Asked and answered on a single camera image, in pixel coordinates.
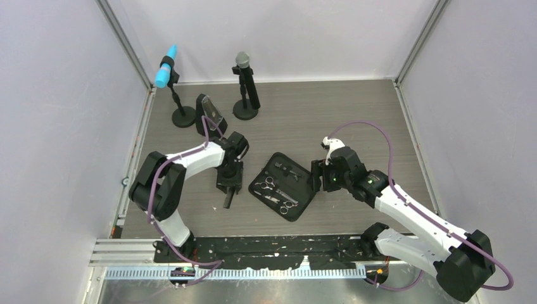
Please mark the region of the black hair comb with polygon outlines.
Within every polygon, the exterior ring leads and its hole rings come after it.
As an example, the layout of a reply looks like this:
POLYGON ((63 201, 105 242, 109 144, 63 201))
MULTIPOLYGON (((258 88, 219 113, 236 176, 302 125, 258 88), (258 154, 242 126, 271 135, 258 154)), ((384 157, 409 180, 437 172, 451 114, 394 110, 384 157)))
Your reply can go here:
POLYGON ((227 188, 223 208, 229 209, 231 207, 232 199, 233 199, 235 193, 236 193, 235 187, 228 187, 227 188))

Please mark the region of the black hair clip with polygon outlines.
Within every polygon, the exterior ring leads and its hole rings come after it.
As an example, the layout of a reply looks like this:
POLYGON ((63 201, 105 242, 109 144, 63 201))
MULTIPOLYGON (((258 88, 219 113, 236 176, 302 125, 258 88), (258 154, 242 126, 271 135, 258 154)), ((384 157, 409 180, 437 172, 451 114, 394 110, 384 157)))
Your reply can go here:
POLYGON ((276 162, 274 166, 278 168, 279 170, 281 170, 284 174, 290 175, 296 182, 298 182, 299 178, 302 177, 302 175, 300 175, 299 173, 293 171, 290 167, 287 167, 281 163, 276 162))

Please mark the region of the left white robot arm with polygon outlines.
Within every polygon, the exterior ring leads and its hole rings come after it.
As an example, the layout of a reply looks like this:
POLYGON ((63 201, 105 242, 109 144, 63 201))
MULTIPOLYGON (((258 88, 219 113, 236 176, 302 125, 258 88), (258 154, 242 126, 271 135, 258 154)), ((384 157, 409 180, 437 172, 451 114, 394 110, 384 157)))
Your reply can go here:
POLYGON ((227 195, 224 208, 229 208, 243 185, 243 158, 249 147, 242 134, 233 132, 182 153, 163 155, 154 151, 146 157, 129 189, 129 199, 171 242, 170 254, 177 261, 187 262, 194 254, 194 245, 189 241, 193 234, 178 211, 185 181, 215 168, 216 187, 227 195))

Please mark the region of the black zip tool case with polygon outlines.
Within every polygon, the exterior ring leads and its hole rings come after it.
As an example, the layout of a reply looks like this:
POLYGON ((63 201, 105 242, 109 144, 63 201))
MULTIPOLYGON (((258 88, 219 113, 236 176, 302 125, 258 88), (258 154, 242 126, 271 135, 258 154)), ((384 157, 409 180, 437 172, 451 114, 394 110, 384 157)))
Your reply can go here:
POLYGON ((287 155, 280 152, 275 152, 270 157, 267 164, 261 169, 260 173, 250 183, 248 186, 248 191, 256 199, 260 200, 264 205, 269 207, 272 211, 276 212, 285 220, 295 222, 301 217, 305 209, 309 206, 316 195, 316 193, 312 191, 310 185, 310 174, 311 172, 309 170, 302 167, 287 155), (286 175, 281 170, 276 168, 274 166, 276 162, 290 167, 293 171, 302 175, 302 177, 299 178, 298 182, 296 182, 290 175, 286 175), (287 201, 286 198, 276 193, 275 190, 261 189, 259 185, 255 185, 256 182, 263 182, 268 176, 274 179, 274 184, 277 189, 284 191, 290 195, 290 197, 298 201, 298 205, 290 209, 286 215, 281 215, 277 206, 254 193, 254 191, 259 191, 264 195, 275 197, 281 201, 287 201))

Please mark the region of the silver scissors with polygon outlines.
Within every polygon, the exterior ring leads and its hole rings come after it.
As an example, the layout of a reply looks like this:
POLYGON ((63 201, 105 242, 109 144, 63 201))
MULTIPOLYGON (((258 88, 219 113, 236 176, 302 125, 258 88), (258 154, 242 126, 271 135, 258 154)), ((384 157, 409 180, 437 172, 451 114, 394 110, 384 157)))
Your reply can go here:
POLYGON ((269 189, 269 190, 275 190, 276 193, 280 194, 284 198, 286 198, 288 201, 292 202, 295 205, 298 205, 298 201, 290 197, 287 193, 284 191, 281 191, 280 189, 277 189, 274 184, 274 179, 270 176, 266 177, 263 182, 256 182, 255 185, 259 185, 261 189, 269 189))
POLYGON ((254 193, 267 200, 267 201, 270 201, 271 203, 273 203, 275 206, 277 206, 279 208, 279 213, 281 215, 286 215, 288 213, 288 211, 294 207, 296 207, 298 204, 297 203, 294 203, 292 201, 281 201, 280 199, 277 199, 275 197, 272 197, 272 196, 269 196, 269 195, 264 195, 262 194, 261 192, 259 191, 254 191, 254 193))

